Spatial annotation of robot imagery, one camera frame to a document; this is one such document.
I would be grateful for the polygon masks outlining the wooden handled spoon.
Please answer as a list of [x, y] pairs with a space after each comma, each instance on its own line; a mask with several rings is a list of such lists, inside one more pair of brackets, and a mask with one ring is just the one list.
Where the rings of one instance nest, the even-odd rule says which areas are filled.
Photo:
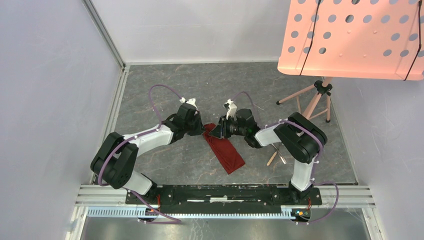
[[276, 150], [274, 151], [274, 153], [273, 153], [273, 155], [270, 157], [270, 159], [268, 160], [268, 162], [266, 163], [266, 165], [267, 166], [269, 166], [271, 163], [272, 163], [272, 161], [274, 160], [274, 158], [277, 156], [278, 154], [276, 153]]

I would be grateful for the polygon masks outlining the metal fork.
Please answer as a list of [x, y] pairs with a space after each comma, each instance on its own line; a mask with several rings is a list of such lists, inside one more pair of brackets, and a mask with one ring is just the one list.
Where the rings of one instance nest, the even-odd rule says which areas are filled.
[[285, 160], [285, 158], [283, 157], [282, 153], [280, 152], [279, 148], [275, 145], [272, 144], [272, 146], [275, 148], [275, 152], [278, 154], [279, 158], [281, 159], [281, 161], [286, 164], [287, 161]]

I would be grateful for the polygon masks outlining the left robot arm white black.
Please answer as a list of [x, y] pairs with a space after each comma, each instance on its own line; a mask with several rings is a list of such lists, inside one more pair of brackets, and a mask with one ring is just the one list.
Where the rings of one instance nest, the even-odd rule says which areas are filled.
[[108, 134], [90, 165], [97, 175], [98, 185], [131, 190], [138, 193], [145, 204], [153, 203], [157, 198], [154, 182], [134, 170], [136, 160], [150, 150], [181, 140], [185, 135], [202, 135], [205, 128], [195, 101], [194, 98], [185, 101], [176, 113], [150, 129], [127, 135]]

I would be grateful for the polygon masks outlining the dark red cloth napkin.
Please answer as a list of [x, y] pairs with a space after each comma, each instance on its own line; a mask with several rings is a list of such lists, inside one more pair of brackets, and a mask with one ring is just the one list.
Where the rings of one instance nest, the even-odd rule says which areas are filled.
[[216, 125], [214, 123], [206, 124], [204, 126], [205, 132], [203, 133], [203, 137], [220, 162], [221, 166], [229, 175], [243, 167], [246, 163], [228, 139], [218, 139], [209, 135], [215, 127]]

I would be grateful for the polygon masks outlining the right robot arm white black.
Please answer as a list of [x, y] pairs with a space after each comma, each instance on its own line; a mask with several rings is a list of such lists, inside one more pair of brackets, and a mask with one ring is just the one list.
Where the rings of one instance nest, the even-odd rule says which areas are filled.
[[221, 116], [208, 135], [216, 139], [242, 136], [256, 149], [281, 143], [295, 160], [288, 184], [289, 199], [295, 204], [302, 204], [309, 198], [314, 161], [328, 141], [326, 134], [299, 112], [261, 128], [252, 111], [246, 108], [237, 110], [234, 116]]

